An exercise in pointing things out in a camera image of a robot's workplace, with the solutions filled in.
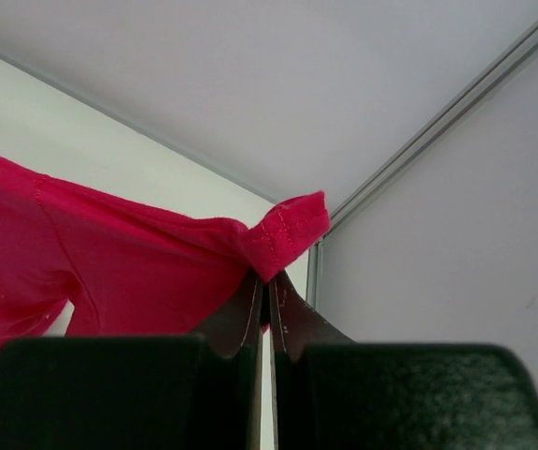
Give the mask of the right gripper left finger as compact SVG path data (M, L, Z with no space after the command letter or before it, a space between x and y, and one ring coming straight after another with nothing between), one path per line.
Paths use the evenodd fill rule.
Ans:
M0 449L256 449L263 284L183 336L42 337L0 349Z

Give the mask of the red t shirt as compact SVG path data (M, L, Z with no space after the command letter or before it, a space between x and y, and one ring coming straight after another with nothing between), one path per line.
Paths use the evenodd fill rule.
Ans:
M330 225L316 192L254 227L197 219L33 172L0 157L0 346L39 337L66 304L72 336L182 334L269 280Z

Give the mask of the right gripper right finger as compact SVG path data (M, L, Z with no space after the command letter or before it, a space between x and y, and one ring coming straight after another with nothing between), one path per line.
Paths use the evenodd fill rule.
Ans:
M357 343L285 273L268 286L281 449L538 449L538 393L508 350Z

